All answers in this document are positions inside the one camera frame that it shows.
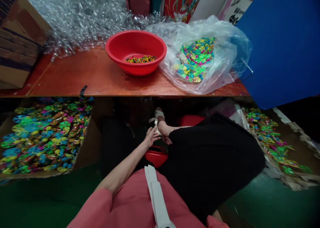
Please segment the colorful plastic toy parts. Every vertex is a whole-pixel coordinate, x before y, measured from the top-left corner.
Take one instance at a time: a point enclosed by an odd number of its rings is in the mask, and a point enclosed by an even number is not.
[[[148,63],[148,62],[152,62],[154,60],[156,60],[157,58],[155,56],[143,56],[141,58],[127,58],[126,62],[130,62],[130,63]]]
[[[187,58],[188,63],[174,67],[176,72],[189,82],[201,82],[207,74],[204,65],[214,57],[214,41],[215,38],[201,38],[187,47],[182,46],[181,51]]]
[[[0,173],[18,174],[72,168],[86,134],[93,98],[38,98],[17,108],[13,133],[2,137]]]
[[[245,114],[250,129],[257,135],[264,151],[284,173],[294,175],[297,169],[305,173],[312,173],[310,168],[299,165],[296,161],[287,158],[288,151],[294,149],[286,142],[280,140],[280,133],[275,132],[275,127],[278,126],[278,123],[269,119],[266,114],[261,113],[260,109],[245,109]]]

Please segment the red decorative poster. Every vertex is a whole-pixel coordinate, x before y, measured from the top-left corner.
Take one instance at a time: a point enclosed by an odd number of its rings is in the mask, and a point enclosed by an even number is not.
[[[200,0],[165,0],[164,15],[188,23]]]

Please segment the wooden table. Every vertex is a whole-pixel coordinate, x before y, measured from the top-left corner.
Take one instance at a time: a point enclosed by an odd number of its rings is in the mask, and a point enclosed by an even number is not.
[[[85,96],[198,96],[176,88],[157,69],[147,77],[125,74],[104,49],[78,52],[73,56],[56,59],[44,55],[21,89],[0,90],[0,97],[67,97],[78,96],[87,85]],[[204,96],[249,96],[242,83],[227,84]]]

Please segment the wrist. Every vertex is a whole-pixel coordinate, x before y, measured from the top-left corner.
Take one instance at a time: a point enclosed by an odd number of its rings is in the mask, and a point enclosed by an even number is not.
[[[141,149],[146,152],[150,146],[148,145],[148,143],[144,140],[143,142],[141,142],[141,144],[139,145],[141,147]]]

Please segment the pink shirt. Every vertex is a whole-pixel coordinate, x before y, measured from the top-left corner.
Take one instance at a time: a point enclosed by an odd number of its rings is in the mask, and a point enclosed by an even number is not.
[[[168,180],[158,172],[157,178],[161,184],[169,218],[174,225],[177,228],[204,227],[189,211],[186,203]],[[154,228],[155,225],[147,180],[144,169],[141,169],[132,174],[113,199],[111,192],[106,189],[95,191],[68,225],[68,228]],[[207,217],[207,227],[228,228],[225,223],[212,216]]]

